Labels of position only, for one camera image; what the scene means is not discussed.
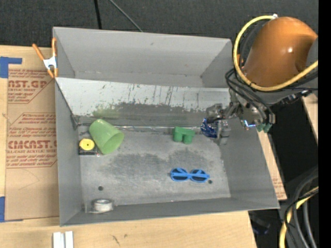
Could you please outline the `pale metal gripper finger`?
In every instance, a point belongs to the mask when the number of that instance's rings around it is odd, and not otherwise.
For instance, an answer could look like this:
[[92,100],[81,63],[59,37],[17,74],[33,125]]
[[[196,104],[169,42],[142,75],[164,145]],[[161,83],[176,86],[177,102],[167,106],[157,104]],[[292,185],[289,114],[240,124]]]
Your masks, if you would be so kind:
[[227,106],[218,103],[214,104],[206,109],[207,119],[225,119],[227,117]]
[[227,120],[217,120],[217,140],[220,144],[226,145],[231,132],[231,127]]

